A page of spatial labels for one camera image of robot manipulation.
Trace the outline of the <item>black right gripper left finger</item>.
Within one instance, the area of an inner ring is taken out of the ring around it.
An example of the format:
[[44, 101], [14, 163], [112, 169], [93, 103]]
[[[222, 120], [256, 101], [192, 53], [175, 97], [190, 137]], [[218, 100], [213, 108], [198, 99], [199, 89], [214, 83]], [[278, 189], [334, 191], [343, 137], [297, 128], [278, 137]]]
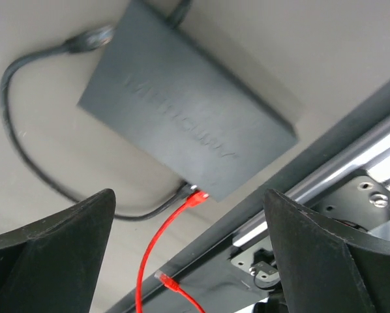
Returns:
[[0, 235], [0, 312], [89, 312], [115, 213], [91, 197]]

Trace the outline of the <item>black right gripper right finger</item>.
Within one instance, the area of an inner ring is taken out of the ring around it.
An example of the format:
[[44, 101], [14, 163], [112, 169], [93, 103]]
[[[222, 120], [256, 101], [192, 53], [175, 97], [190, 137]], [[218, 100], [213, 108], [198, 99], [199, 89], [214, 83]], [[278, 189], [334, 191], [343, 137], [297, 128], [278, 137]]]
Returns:
[[390, 241], [276, 190], [264, 215], [289, 312], [390, 312]]

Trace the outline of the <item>dark grey network switch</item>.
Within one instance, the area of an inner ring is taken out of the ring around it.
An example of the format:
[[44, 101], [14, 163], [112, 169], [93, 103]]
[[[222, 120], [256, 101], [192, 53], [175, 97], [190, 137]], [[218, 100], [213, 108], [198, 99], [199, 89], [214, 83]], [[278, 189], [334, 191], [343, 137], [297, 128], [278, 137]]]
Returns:
[[79, 107], [220, 201], [291, 149], [292, 126], [143, 1], [131, 1]]

